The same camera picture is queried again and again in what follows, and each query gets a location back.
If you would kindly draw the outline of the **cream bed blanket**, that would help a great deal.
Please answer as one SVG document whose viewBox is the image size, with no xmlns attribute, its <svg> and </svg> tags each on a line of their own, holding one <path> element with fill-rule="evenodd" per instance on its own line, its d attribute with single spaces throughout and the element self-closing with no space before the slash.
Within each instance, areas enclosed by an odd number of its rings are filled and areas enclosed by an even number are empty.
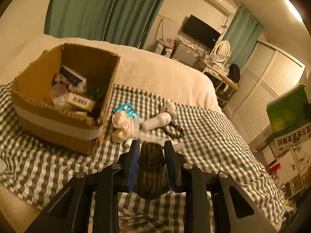
<svg viewBox="0 0 311 233">
<path fill-rule="evenodd" d="M 221 113 L 211 80 L 202 72 L 173 59 L 134 47 L 82 38 L 39 34 L 14 46 L 1 41 L 1 84 L 8 84 L 44 50 L 60 44 L 81 44 L 114 52 L 121 57 L 115 83 L 154 93 L 175 103 Z"/>
</svg>

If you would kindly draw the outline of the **vanity desk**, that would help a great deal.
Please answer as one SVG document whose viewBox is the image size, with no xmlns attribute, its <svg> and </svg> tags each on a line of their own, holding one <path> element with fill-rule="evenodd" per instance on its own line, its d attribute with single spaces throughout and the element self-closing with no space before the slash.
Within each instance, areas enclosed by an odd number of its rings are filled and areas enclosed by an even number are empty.
<svg viewBox="0 0 311 233">
<path fill-rule="evenodd" d="M 238 83 L 209 65 L 206 65 L 203 73 L 212 81 L 217 97 L 224 101 L 228 102 L 240 90 Z"/>
</svg>

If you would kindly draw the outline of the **grey mini fridge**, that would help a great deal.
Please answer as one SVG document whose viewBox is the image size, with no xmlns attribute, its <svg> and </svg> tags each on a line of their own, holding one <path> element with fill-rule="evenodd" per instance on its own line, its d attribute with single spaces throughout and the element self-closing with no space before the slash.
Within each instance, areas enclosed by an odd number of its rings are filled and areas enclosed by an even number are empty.
<svg viewBox="0 0 311 233">
<path fill-rule="evenodd" d="M 178 44 L 174 48 L 171 57 L 188 66 L 193 66 L 197 59 L 197 53 L 193 48 L 188 47 L 187 45 Z"/>
</svg>

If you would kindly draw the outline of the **white louvered wardrobe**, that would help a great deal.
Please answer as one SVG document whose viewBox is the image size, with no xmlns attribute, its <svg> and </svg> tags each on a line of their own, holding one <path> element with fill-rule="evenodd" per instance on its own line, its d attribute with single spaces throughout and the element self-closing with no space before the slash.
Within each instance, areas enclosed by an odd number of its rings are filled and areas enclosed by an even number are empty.
<svg viewBox="0 0 311 233">
<path fill-rule="evenodd" d="M 304 71 L 305 65 L 287 52 L 257 41 L 241 70 L 239 90 L 224 107 L 247 144 L 268 128 L 267 104 L 292 89 Z"/>
</svg>

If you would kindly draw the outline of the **green medicine box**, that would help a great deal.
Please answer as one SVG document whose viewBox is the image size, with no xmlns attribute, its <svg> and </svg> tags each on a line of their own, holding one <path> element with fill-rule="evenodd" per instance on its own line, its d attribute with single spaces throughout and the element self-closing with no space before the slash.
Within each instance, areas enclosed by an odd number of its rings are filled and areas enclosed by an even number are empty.
<svg viewBox="0 0 311 233">
<path fill-rule="evenodd" d="M 267 115 L 273 132 L 273 143 L 283 152 L 310 139 L 310 101 L 305 84 L 267 104 Z"/>
</svg>

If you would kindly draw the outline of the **black television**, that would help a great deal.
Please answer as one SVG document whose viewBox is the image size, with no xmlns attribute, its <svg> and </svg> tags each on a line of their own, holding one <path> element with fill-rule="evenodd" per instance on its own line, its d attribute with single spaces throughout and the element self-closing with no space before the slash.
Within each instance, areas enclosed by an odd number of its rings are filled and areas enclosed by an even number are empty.
<svg viewBox="0 0 311 233">
<path fill-rule="evenodd" d="M 220 37 L 220 33 L 217 30 L 193 15 L 190 15 L 184 24 L 182 32 L 209 49 L 215 46 Z"/>
</svg>

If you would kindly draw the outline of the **white bunny figurine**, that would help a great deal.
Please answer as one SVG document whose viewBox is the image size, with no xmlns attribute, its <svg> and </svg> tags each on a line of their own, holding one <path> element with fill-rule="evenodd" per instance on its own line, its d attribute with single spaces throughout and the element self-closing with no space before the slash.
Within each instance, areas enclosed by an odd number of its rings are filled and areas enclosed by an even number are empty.
<svg viewBox="0 0 311 233">
<path fill-rule="evenodd" d="M 166 112 L 170 114 L 172 122 L 174 122 L 179 117 L 175 103 L 170 100 L 167 100 L 167 102 L 162 106 L 160 112 Z"/>
</svg>

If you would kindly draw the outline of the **white lace scrunchie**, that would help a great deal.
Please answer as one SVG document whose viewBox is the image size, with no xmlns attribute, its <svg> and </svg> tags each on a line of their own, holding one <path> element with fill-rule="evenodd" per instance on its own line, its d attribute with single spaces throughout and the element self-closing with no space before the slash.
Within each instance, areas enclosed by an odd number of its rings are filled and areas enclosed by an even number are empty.
<svg viewBox="0 0 311 233">
<path fill-rule="evenodd" d="M 135 138 L 140 128 L 141 118 L 137 116 L 129 117 L 125 111 L 118 111 L 112 116 L 112 124 L 115 131 L 111 135 L 114 143 L 121 144 L 127 139 Z"/>
</svg>

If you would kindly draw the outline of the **cardboard box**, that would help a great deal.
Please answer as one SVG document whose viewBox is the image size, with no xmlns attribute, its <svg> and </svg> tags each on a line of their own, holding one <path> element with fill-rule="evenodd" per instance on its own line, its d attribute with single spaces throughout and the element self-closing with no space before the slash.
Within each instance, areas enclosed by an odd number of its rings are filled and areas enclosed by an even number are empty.
<svg viewBox="0 0 311 233">
<path fill-rule="evenodd" d="M 93 154 L 109 113 L 119 62 L 113 52 L 78 44 L 44 52 L 12 83 L 21 126 L 48 142 Z"/>
</svg>

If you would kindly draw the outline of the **dark plastic jar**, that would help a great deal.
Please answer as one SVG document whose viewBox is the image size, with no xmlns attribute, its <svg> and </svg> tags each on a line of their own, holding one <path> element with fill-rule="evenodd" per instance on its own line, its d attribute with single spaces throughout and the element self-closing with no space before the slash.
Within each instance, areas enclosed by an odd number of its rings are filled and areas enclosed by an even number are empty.
<svg viewBox="0 0 311 233">
<path fill-rule="evenodd" d="M 134 192 L 145 200 L 153 200 L 169 190 L 170 184 L 162 146 L 143 142 L 140 149 Z"/>
</svg>

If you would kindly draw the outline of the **white vanity mirror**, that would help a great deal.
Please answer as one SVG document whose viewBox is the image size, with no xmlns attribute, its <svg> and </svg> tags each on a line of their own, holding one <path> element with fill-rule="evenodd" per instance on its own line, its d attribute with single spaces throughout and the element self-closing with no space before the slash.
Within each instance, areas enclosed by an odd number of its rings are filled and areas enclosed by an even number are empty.
<svg viewBox="0 0 311 233">
<path fill-rule="evenodd" d="M 213 48 L 210 59 L 213 63 L 223 63 L 230 57 L 231 53 L 230 43 L 228 41 L 220 41 Z"/>
</svg>

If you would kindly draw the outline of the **white cream tube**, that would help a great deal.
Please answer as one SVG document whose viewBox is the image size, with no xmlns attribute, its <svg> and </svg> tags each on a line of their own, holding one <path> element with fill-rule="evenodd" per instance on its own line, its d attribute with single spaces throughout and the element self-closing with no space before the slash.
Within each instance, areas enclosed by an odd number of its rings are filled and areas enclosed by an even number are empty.
<svg viewBox="0 0 311 233">
<path fill-rule="evenodd" d="M 126 149 L 129 149 L 132 142 L 134 140 L 139 140 L 140 142 L 146 142 L 146 143 L 153 143 L 153 144 L 158 144 L 162 147 L 164 147 L 164 143 L 166 141 L 170 141 L 173 145 L 173 149 L 175 152 L 177 151 L 181 151 L 181 150 L 184 150 L 185 149 L 185 145 L 183 142 L 177 142 L 177 141 L 174 141 L 174 140 L 171 140 L 171 139 L 166 139 L 166 138 L 150 138 L 150 137 L 144 137 L 144 136 L 140 136 L 138 138 L 128 138 L 125 142 L 124 142 L 124 147 Z"/>
</svg>

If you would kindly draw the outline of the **teal blister card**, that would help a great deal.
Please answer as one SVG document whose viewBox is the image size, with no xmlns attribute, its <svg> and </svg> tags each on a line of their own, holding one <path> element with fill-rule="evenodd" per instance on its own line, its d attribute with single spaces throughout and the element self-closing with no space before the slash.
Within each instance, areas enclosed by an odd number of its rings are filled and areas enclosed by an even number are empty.
<svg viewBox="0 0 311 233">
<path fill-rule="evenodd" d="M 132 106 L 131 103 L 125 103 L 125 104 L 122 104 L 116 108 L 114 108 L 112 110 L 112 112 L 115 114 L 117 112 L 120 112 L 120 111 L 125 111 L 127 113 L 127 116 L 128 117 L 137 117 L 137 118 L 141 118 L 141 116 L 138 114 L 138 112 L 135 110 L 135 108 Z"/>
</svg>

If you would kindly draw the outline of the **white cylindrical bottle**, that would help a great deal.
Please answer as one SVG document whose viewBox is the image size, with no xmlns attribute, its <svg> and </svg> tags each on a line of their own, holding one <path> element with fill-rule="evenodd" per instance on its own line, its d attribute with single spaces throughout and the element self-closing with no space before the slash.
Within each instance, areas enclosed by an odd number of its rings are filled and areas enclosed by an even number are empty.
<svg viewBox="0 0 311 233">
<path fill-rule="evenodd" d="M 141 123 L 141 128 L 144 131 L 150 131 L 156 128 L 161 128 L 171 122 L 171 115 L 167 112 L 159 113 L 155 117 L 145 120 Z"/>
</svg>

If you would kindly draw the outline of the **teal curtain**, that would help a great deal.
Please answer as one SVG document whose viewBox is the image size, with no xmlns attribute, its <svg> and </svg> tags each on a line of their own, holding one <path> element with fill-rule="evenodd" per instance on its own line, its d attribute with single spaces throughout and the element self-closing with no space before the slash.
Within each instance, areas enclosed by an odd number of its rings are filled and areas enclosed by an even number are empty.
<svg viewBox="0 0 311 233">
<path fill-rule="evenodd" d="M 44 32 L 143 48 L 164 0 L 50 0 Z"/>
<path fill-rule="evenodd" d="M 230 44 L 232 53 L 228 63 L 236 64 L 242 70 L 263 29 L 257 18 L 244 6 L 240 6 L 222 39 Z"/>
</svg>

